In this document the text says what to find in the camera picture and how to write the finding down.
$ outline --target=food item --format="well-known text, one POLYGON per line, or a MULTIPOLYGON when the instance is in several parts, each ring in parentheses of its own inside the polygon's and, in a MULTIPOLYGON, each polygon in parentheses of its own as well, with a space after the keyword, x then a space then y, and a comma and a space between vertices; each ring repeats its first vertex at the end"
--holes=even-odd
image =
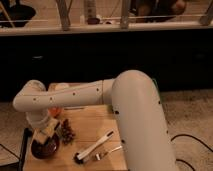
POLYGON ((61 110, 61 107, 52 107, 48 109, 48 112, 52 117, 56 118, 61 113, 61 110))
POLYGON ((68 119, 65 119, 63 123, 61 124, 61 136, 62 136, 62 142, 65 145, 72 142, 75 137, 75 134, 69 124, 68 119))

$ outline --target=black cable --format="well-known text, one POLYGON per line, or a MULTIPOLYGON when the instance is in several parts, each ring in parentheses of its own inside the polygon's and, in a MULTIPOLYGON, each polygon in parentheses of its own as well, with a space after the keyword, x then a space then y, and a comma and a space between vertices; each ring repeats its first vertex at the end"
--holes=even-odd
POLYGON ((210 150, 211 152, 213 152, 213 149, 211 149, 206 143, 204 143, 202 140, 192 136, 192 135, 189 135, 189 134, 178 134, 178 135, 175 135, 171 141, 175 140, 176 138, 178 137, 190 137, 190 138, 193 138, 195 140, 197 140, 198 142, 200 142, 202 145, 204 145, 208 150, 210 150))
POLYGON ((187 166, 189 166, 193 171, 196 171, 195 168, 191 164, 189 164, 187 161, 185 161, 183 159, 176 159, 176 161, 182 162, 182 163, 186 164, 187 166))
POLYGON ((4 148, 6 151, 8 151, 10 154, 14 155, 18 160, 20 159, 15 153, 13 153, 12 151, 10 151, 7 147, 5 147, 4 145, 0 144, 0 146, 2 146, 2 148, 4 148))

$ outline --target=person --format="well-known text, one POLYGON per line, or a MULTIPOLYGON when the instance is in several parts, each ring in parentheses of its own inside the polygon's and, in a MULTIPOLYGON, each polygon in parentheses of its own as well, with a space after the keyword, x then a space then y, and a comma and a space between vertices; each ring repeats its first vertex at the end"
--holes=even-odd
POLYGON ((131 0, 130 6, 130 12, 139 16, 136 22, 163 22, 183 14, 185 9, 185 0, 131 0))

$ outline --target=speckled floor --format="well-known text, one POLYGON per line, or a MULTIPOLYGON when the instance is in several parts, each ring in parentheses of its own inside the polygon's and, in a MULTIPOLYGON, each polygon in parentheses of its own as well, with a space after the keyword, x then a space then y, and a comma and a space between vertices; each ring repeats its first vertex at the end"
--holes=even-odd
MULTIPOLYGON (((161 92, 171 137, 190 134, 213 148, 213 89, 161 92)), ((28 124, 23 113, 16 112, 11 103, 0 103, 0 143, 19 155, 23 130, 28 124)), ((189 162, 196 171, 213 170, 213 153, 190 137, 178 137, 172 142, 176 158, 189 162)), ((0 148, 0 165, 17 162, 17 159, 0 148)), ((191 171, 177 162, 180 171, 191 171)), ((13 167, 0 168, 13 171, 13 167)))

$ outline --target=cable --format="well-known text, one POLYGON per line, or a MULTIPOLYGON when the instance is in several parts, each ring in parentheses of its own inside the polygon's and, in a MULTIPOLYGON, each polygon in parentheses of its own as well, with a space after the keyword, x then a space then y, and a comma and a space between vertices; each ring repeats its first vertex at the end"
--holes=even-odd
POLYGON ((12 151, 10 151, 7 147, 5 147, 4 145, 0 144, 0 146, 2 146, 2 148, 4 148, 6 151, 8 151, 10 154, 14 155, 18 160, 20 159, 15 153, 13 153, 12 151))
MULTIPOLYGON (((205 146, 209 151, 213 152, 213 149, 211 149, 206 143, 204 143, 199 138, 194 137, 193 135, 189 135, 189 134, 178 134, 178 135, 175 135, 173 138, 171 138, 171 141, 174 141, 178 137, 190 137, 190 138, 193 138, 196 141, 198 141, 199 143, 201 143, 203 146, 205 146)), ((187 166, 189 166, 193 171, 196 171, 195 168, 190 163, 186 162, 185 160, 176 159, 176 161, 182 162, 182 163, 186 164, 187 166)))
POLYGON ((187 161, 182 160, 182 159, 176 159, 176 161, 182 162, 182 163, 186 164, 187 166, 189 166, 193 171, 196 171, 195 168, 191 164, 189 164, 187 161))
POLYGON ((178 135, 175 135, 171 141, 175 140, 176 138, 178 137, 190 137, 190 138, 193 138, 195 140, 197 140, 198 142, 200 142, 202 145, 204 145, 209 151, 213 152, 213 149, 211 149, 206 143, 204 143, 202 140, 192 136, 192 135, 189 135, 189 134, 178 134, 178 135))
POLYGON ((114 7, 114 9, 112 10, 112 13, 110 14, 109 17, 112 17, 112 16, 113 16, 115 10, 118 8, 119 3, 120 3, 120 0, 118 0, 118 1, 117 1, 117 4, 115 4, 115 7, 114 7))

